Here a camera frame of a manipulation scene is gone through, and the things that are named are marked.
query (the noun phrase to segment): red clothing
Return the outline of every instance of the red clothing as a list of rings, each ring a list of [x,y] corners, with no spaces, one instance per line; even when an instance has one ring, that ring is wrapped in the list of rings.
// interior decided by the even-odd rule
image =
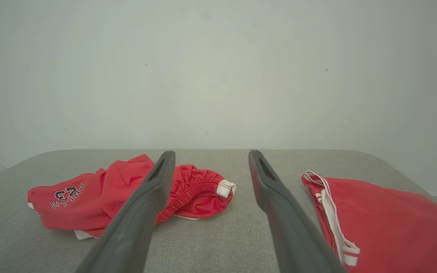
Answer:
[[[437,272],[437,204],[427,197],[312,171],[302,183],[349,272]]]
[[[143,154],[116,161],[107,170],[84,173],[53,186],[28,191],[28,204],[47,228],[85,231],[100,237],[128,197],[141,185],[154,163]],[[232,200],[236,185],[220,174],[193,165],[175,168],[168,204],[156,224],[173,214],[200,219],[222,212]]]

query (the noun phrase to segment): folded red cloth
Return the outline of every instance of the folded red cloth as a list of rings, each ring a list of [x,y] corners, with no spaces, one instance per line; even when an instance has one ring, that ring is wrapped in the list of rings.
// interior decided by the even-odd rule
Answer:
[[[312,171],[301,180],[349,272],[437,272],[437,204],[427,197]]]
[[[116,161],[106,170],[84,173],[53,186],[28,191],[28,205],[47,228],[75,230],[78,238],[100,237],[129,196],[141,185],[154,162],[142,154]],[[193,165],[175,168],[168,204],[156,224],[173,214],[197,220],[222,212],[234,197],[236,185],[220,174]]]

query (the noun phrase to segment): white drawstring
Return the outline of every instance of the white drawstring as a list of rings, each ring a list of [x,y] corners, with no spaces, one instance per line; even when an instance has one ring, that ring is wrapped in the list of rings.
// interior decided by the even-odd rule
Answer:
[[[312,175],[316,176],[317,178],[319,178],[321,182],[317,182],[317,181],[315,181],[313,178],[311,178],[310,173],[311,173]],[[309,180],[310,182],[313,182],[313,183],[316,183],[316,184],[318,184],[318,185],[322,185],[322,186],[323,186],[323,188],[324,188],[324,190],[325,190],[325,193],[326,193],[325,197],[326,197],[327,199],[329,199],[329,202],[326,202],[326,204],[323,204],[323,206],[325,206],[325,212],[326,212],[326,213],[327,213],[327,210],[328,210],[328,208],[326,207],[326,205],[328,205],[328,203],[330,203],[331,206],[332,206],[332,209],[333,209],[333,211],[332,211],[332,213],[333,213],[333,219],[332,219],[332,220],[335,221],[335,222],[334,222],[334,223],[330,223],[330,225],[334,225],[335,228],[337,228],[337,229],[338,229],[338,232],[340,233],[341,238],[339,238],[339,239],[343,241],[343,247],[342,247],[342,250],[347,250],[347,251],[349,251],[349,252],[351,252],[351,253],[359,254],[360,249],[359,249],[357,246],[355,246],[354,243],[352,243],[352,242],[350,242],[349,240],[347,240],[347,239],[345,238],[345,235],[343,235],[343,232],[341,231],[340,223],[338,222],[338,214],[337,214],[337,212],[336,212],[336,204],[335,204],[335,202],[333,202],[333,198],[332,198],[331,190],[330,190],[330,185],[328,184],[328,181],[327,181],[323,176],[318,175],[317,173],[314,173],[313,171],[306,171],[306,172],[305,172],[305,178],[306,178],[307,180]],[[343,262],[343,261],[344,261],[344,259],[343,259],[343,255],[340,256],[340,253],[338,253],[338,255],[339,255],[340,260]]]

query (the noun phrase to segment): black lettering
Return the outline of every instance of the black lettering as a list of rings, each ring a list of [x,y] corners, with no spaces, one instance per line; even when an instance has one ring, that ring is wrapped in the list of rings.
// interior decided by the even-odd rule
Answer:
[[[60,190],[60,191],[56,192],[55,193],[55,198],[58,199],[58,200],[67,200],[68,197],[63,197],[64,193],[65,193],[65,191],[63,191],[63,190]]]
[[[75,192],[77,191],[77,188],[75,188],[75,187],[68,187],[68,188],[65,188],[65,190],[67,191],[67,192],[70,192],[68,195],[69,196],[73,196],[74,194],[75,194]]]

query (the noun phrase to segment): printed number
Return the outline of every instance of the printed number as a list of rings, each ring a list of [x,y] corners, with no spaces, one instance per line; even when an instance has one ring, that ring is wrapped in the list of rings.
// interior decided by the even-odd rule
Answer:
[[[77,190],[77,188],[75,187],[68,187],[65,188],[65,190],[59,190],[55,193],[55,198],[61,201],[65,201],[65,202],[50,202],[50,204],[52,205],[52,207],[54,209],[60,207],[59,204],[64,205],[64,207],[67,206],[66,202],[68,202],[68,198],[70,198],[70,201],[74,202],[75,198],[78,197],[78,195],[81,193],[81,191],[83,190],[83,188],[85,187],[84,184],[80,184],[79,190]]]
[[[58,192],[55,193],[55,198],[58,200],[67,200],[68,197],[64,197],[64,190],[59,190]]]
[[[77,188],[75,188],[75,187],[68,187],[68,188],[65,188],[65,190],[67,191],[67,192],[70,192],[68,195],[69,196],[73,196],[74,194],[75,194],[75,192],[77,191]]]

